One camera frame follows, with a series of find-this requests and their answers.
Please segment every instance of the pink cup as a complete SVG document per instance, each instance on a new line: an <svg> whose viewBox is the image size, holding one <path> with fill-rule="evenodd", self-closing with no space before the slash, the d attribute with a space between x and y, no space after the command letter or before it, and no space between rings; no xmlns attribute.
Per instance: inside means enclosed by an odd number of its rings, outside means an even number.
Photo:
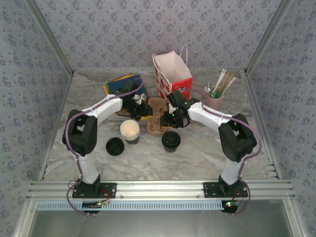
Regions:
<svg viewBox="0 0 316 237"><path fill-rule="evenodd" d="M205 98L204 104L207 107L210 107L211 109L214 109L214 110L218 110L220 103L224 99L224 95L221 95L219 98L213 98L213 97L210 97L207 92L205 92L204 93L204 98Z"/></svg>

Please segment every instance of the patterned wallpaper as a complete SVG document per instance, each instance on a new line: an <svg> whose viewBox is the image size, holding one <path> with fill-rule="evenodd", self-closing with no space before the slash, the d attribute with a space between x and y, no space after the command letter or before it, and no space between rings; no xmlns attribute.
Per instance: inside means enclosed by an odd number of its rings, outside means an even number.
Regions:
<svg viewBox="0 0 316 237"><path fill-rule="evenodd" d="M189 45L191 68L244 68L279 0L37 0L74 70L150 68Z"/></svg>
<svg viewBox="0 0 316 237"><path fill-rule="evenodd" d="M316 2L294 0L251 76L285 179L316 236Z"/></svg>
<svg viewBox="0 0 316 237"><path fill-rule="evenodd" d="M36 180L68 76L22 0L0 1L0 236Z"/></svg>

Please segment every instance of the cup lid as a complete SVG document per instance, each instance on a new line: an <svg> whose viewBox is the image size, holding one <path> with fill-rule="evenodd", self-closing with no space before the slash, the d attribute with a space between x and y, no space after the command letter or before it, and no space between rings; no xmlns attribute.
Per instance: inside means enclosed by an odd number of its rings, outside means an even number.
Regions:
<svg viewBox="0 0 316 237"><path fill-rule="evenodd" d="M124 151L124 143L118 137L114 137L107 142L106 149L110 155L118 156Z"/></svg>
<svg viewBox="0 0 316 237"><path fill-rule="evenodd" d="M178 133L169 131L162 136L161 141L165 147L177 148L180 145L181 139Z"/></svg>

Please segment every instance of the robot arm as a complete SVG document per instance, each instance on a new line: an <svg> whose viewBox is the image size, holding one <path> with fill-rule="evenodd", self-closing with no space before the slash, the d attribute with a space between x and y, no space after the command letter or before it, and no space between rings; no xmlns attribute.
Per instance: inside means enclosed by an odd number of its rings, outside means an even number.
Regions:
<svg viewBox="0 0 316 237"><path fill-rule="evenodd" d="M248 123L247 119L241 114L231 116L207 107L211 112L209 113L203 109L202 102L195 98L187 101L179 91L169 94L168 100L176 109L170 114L164 113L160 120L161 125L178 128L184 127L183 120L187 120L187 124L193 120L219 132L222 150L226 155L225 168L219 177L219 183L223 192L229 192L229 186L238 182L243 159L252 152L257 141L249 128L227 118L236 118Z"/></svg>
<svg viewBox="0 0 316 237"><path fill-rule="evenodd" d="M116 97L116 95L123 94L126 91L132 91L134 87L135 85L128 85L126 90L116 91L113 94L107 95L102 101L83 110L83 112L86 112L85 115L79 116L71 122L68 131L70 144L72 148L80 154L79 162L82 168L84 183L93 184L99 176L93 159L88 155L96 146L97 126L109 115L121 109L126 109L130 113L131 118L136 120L152 115L152 109L145 101L136 102L133 94L125 96L122 99ZM232 120L227 119L227 117L231 118L231 115L222 114L211 108L208 108L208 110L226 118L208 113L203 109L202 102L195 98L187 101L179 91L174 91L169 94L168 100L170 107L175 109L171 113L164 112L164 115L160 119L161 126L171 126L174 128L185 127L190 123L190 120L194 120L219 132L222 150L227 157L225 168L219 177L219 183L225 192L225 190L229 189L229 186L233 186L238 182L238 174L242 160L247 157L257 145L253 133L245 126L236 124ZM72 110L68 120L81 112L82 111ZM246 118L241 114L234 116L234 118L247 123Z"/></svg>
<svg viewBox="0 0 316 237"><path fill-rule="evenodd" d="M121 109L126 109L130 113L131 118L136 120L152 115L152 109L146 105L144 95L138 96L134 93L123 98L118 97L118 95L132 91L137 87L137 84L128 82L125 88L114 91L113 94L107 95L97 104L82 111L72 110L69 113L67 122L73 116L85 112L84 115L77 117L70 123L68 130L71 147L79 154L78 161L84 183L93 184L99 177L93 158L90 155L97 143L98 125L108 116ZM66 130L64 131L62 141L67 145L65 132Z"/></svg>

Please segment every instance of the paper cup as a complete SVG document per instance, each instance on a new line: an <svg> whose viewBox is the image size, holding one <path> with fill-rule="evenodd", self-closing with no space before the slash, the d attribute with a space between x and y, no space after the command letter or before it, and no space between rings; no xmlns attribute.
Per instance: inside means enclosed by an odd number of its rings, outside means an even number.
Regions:
<svg viewBox="0 0 316 237"><path fill-rule="evenodd" d="M126 120L120 125L120 133L128 144L136 145L139 141L139 125L134 120Z"/></svg>

